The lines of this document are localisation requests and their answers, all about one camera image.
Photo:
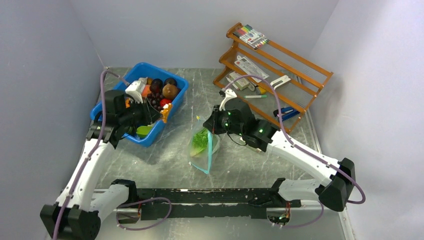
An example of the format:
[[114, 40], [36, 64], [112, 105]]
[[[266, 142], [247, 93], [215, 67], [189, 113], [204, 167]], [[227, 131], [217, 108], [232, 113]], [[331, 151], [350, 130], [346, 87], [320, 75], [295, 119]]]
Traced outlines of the green lime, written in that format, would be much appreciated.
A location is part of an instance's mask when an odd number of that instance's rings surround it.
[[149, 135], [149, 133], [151, 132], [152, 128], [153, 128], [153, 126], [151, 126], [151, 125], [142, 125], [142, 126], [139, 126], [136, 129], [136, 132], [135, 133], [136, 133], [136, 135], [140, 139], [144, 139], [144, 138], [146, 138]]

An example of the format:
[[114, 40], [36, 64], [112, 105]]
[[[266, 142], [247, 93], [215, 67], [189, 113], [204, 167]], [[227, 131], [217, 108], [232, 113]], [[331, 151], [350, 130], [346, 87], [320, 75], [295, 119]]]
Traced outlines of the orange wooden shelf rack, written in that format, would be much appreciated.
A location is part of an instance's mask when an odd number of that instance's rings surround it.
[[[213, 84], [223, 88], [228, 84], [227, 76], [231, 72], [246, 75], [249, 86], [244, 90], [234, 88], [238, 97], [245, 101], [251, 109], [262, 118], [278, 125], [273, 111], [278, 109], [275, 100], [279, 100], [282, 107], [293, 107], [299, 114], [284, 121], [284, 128], [291, 133], [298, 123], [307, 115], [313, 101], [323, 90], [333, 72], [326, 70], [306, 58], [270, 40], [267, 45], [254, 50], [248, 44], [233, 35], [233, 32], [244, 26], [236, 23], [226, 33], [232, 43], [229, 49], [219, 58], [219, 63], [224, 66], [223, 71], [213, 80]], [[267, 79], [246, 74], [235, 65], [237, 55], [246, 56], [265, 73]], [[287, 75], [291, 78], [289, 83], [273, 89], [270, 82]], [[258, 94], [257, 87], [266, 90], [265, 94]], [[267, 98], [245, 99], [244, 96], [267, 95]]]

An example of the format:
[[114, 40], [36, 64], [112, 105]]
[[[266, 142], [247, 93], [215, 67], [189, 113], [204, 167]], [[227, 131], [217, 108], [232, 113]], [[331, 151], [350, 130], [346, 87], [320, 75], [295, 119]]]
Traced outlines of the clear zip top bag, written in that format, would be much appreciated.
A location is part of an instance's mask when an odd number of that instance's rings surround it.
[[195, 119], [191, 130], [192, 136], [187, 147], [188, 162], [194, 168], [209, 174], [213, 162], [217, 158], [221, 138], [203, 126], [206, 122], [205, 117], [197, 115]]

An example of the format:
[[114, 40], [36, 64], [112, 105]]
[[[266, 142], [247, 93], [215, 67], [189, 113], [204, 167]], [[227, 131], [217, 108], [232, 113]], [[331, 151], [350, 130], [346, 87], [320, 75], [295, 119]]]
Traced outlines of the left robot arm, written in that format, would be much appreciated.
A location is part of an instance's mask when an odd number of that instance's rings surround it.
[[95, 188], [106, 156], [119, 141], [139, 126], [148, 126], [162, 117], [149, 102], [137, 102], [123, 90], [100, 94], [101, 112], [90, 125], [78, 164], [66, 187], [52, 205], [44, 205], [40, 218], [53, 240], [66, 230], [79, 240], [94, 240], [103, 220], [119, 206], [132, 208], [139, 194], [134, 181], [114, 180], [109, 188], [94, 198]]

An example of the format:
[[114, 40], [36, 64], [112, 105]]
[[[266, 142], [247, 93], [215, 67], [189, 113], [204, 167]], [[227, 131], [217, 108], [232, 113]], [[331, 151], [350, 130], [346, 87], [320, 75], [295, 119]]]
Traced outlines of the purple grapes bunch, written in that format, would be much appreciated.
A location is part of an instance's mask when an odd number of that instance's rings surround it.
[[164, 99], [164, 96], [162, 94], [151, 92], [147, 94], [146, 99], [148, 100], [150, 105], [157, 111], [161, 111], [163, 109], [161, 101]]

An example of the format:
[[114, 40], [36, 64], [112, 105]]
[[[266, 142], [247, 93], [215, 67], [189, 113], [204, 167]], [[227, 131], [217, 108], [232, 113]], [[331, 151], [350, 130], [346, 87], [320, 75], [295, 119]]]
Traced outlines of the green napa cabbage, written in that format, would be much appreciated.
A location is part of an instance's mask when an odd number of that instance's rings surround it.
[[197, 156], [208, 147], [208, 133], [206, 128], [197, 131], [191, 139], [189, 155], [191, 157]]

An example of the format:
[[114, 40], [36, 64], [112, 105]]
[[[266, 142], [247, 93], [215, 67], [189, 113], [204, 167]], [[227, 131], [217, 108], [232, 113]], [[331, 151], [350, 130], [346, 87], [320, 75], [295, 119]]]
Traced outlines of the pack of coloured markers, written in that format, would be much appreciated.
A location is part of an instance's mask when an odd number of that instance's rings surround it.
[[248, 24], [235, 30], [232, 34], [254, 50], [258, 50], [270, 42], [270, 40], [264, 34], [255, 30]]

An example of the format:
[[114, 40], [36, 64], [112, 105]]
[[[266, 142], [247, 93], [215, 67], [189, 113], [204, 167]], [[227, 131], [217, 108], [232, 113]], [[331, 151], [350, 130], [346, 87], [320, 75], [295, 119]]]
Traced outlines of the green capped white marker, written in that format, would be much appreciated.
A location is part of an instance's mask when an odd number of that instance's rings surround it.
[[267, 95], [245, 95], [245, 99], [264, 99], [267, 98]]

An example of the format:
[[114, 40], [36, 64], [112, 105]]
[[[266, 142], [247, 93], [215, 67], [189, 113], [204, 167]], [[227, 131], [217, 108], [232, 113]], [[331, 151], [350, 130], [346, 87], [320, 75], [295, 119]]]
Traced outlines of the blue stapler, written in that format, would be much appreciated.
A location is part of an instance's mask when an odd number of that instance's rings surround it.
[[299, 115], [299, 114], [300, 114], [300, 112], [298, 110], [294, 109], [291, 106], [283, 107], [280, 110], [276, 109], [276, 110], [273, 111], [273, 115], [274, 115], [274, 117], [276, 118], [277, 121], [279, 121], [280, 119], [282, 121], [286, 121], [286, 120], [288, 120], [288, 119], [290, 119], [290, 118], [292, 118], [296, 115]]

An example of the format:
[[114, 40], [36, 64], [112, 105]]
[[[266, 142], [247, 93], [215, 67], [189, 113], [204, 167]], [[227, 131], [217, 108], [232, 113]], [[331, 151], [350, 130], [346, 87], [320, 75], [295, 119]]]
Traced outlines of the white stapler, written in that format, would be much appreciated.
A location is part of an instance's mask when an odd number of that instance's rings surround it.
[[279, 87], [282, 87], [283, 85], [289, 83], [292, 79], [288, 77], [287, 75], [281, 76], [273, 81], [270, 82], [271, 87], [276, 90]]

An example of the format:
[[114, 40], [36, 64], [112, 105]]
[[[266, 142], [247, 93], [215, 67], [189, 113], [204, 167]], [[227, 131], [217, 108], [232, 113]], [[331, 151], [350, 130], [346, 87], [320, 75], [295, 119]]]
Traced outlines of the dark plum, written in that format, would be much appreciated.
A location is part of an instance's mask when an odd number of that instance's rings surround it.
[[169, 77], [169, 78], [167, 78], [167, 79], [164, 81], [164, 85], [165, 85], [165, 86], [166, 86], [166, 85], [173, 85], [173, 86], [177, 86], [178, 84], [177, 84], [177, 81], [176, 81], [174, 78]]

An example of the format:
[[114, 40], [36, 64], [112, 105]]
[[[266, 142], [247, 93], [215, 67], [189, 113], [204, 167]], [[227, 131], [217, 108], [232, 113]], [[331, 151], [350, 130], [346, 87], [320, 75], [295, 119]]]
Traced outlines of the packaged item in blister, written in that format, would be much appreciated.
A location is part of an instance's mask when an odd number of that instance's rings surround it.
[[234, 64], [243, 70], [247, 75], [253, 75], [260, 77], [261, 79], [267, 79], [269, 75], [265, 73], [260, 67], [253, 63], [248, 57], [237, 55]]

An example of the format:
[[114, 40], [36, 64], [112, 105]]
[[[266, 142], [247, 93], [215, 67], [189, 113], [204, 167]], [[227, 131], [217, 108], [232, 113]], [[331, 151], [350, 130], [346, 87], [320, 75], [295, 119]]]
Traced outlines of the pink peach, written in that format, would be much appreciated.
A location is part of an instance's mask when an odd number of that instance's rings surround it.
[[143, 91], [142, 91], [142, 93], [141, 93], [141, 96], [143, 97], [143, 98], [147, 98], [148, 97], [148, 95], [151, 93], [151, 90], [150, 90], [150, 85], [149, 84], [146, 84], [145, 85], [145, 87], [144, 87], [144, 89], [143, 89]]

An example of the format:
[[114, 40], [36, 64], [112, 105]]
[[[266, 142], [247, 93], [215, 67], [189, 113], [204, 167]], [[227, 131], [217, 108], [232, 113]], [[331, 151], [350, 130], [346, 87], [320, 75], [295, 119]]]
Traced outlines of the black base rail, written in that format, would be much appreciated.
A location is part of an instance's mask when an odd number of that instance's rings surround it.
[[299, 208], [300, 200], [286, 201], [276, 188], [138, 188], [128, 203], [141, 203], [141, 219], [250, 217], [266, 219], [270, 209]]

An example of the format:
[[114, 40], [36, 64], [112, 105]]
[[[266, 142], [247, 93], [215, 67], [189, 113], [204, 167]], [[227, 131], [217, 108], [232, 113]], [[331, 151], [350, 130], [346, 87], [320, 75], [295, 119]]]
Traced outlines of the orange yellow corn piece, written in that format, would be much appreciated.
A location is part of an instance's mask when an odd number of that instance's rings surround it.
[[170, 115], [170, 112], [172, 110], [172, 103], [167, 103], [162, 107], [162, 110], [160, 111], [162, 118], [161, 120], [166, 124], [168, 122], [168, 117]]

